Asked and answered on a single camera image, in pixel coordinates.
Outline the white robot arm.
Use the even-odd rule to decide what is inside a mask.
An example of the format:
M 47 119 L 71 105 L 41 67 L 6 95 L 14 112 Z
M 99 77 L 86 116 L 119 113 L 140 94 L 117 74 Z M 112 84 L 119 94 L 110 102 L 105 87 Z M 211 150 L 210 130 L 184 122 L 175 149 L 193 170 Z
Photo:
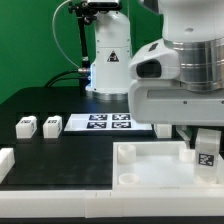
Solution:
M 224 0 L 139 1 L 163 16 L 163 34 L 130 63 L 132 117 L 224 128 Z

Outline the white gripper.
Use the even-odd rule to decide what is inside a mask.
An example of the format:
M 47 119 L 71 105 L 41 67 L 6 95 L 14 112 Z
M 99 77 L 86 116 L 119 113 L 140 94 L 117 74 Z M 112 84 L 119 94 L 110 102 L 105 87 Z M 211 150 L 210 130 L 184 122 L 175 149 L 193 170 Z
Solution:
M 128 102 L 140 123 L 173 124 L 190 148 L 186 126 L 224 126 L 224 38 L 164 39 L 142 47 L 129 65 Z

